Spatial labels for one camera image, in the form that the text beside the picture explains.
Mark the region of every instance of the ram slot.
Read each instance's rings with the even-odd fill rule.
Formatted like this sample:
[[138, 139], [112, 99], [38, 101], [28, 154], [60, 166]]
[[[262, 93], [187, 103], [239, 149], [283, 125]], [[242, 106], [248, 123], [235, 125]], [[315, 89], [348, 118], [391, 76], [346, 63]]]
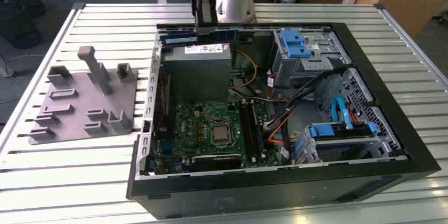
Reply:
[[256, 162], [262, 159], [263, 139], [254, 104], [240, 103], [240, 119], [247, 161]]

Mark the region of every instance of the cpu socket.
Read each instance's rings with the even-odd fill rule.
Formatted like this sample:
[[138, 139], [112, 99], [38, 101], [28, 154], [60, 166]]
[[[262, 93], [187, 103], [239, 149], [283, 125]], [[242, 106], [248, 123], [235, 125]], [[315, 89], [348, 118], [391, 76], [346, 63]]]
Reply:
[[216, 148], [226, 148], [232, 143], [232, 128], [231, 122], [211, 123], [210, 125], [211, 144]]

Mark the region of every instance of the open computer tower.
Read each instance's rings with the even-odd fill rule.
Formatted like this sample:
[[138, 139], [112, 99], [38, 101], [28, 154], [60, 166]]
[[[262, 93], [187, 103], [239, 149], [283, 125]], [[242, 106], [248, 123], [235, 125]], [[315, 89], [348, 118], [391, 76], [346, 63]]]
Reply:
[[158, 29], [127, 192], [158, 219], [364, 200], [440, 170], [344, 24], [220, 24], [231, 43], [187, 47], [164, 45], [194, 25]]

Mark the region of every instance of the white table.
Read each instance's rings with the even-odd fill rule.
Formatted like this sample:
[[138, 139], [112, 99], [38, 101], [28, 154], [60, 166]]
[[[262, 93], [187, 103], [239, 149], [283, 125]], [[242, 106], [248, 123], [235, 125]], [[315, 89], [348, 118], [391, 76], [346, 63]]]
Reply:
[[[448, 81], [387, 12], [370, 5], [256, 5], [259, 22], [346, 22], [443, 170], [352, 204], [183, 220], [186, 223], [391, 223], [448, 219]], [[86, 71], [80, 46], [106, 67], [139, 69], [135, 129], [142, 126], [156, 23], [192, 22], [186, 4], [90, 4], [72, 10], [0, 135], [0, 222], [135, 223], [154, 220], [126, 199], [132, 143], [126, 136], [30, 145], [26, 134], [51, 66]]]

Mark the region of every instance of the sticker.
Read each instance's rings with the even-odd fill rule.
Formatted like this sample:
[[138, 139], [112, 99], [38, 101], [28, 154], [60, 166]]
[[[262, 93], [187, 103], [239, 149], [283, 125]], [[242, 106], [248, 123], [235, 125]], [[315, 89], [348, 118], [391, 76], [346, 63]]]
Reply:
[[215, 54], [223, 52], [223, 44], [186, 47], [186, 54]]
[[316, 44], [307, 45], [308, 50], [319, 50], [319, 46]]
[[286, 157], [286, 159], [290, 159], [290, 152], [287, 151], [284, 147], [282, 147], [280, 153]]
[[268, 78], [268, 87], [274, 88], [274, 78]]
[[172, 43], [195, 42], [196, 40], [198, 40], [196, 37], [175, 38], [175, 39], [166, 39], [166, 43], [172, 44]]

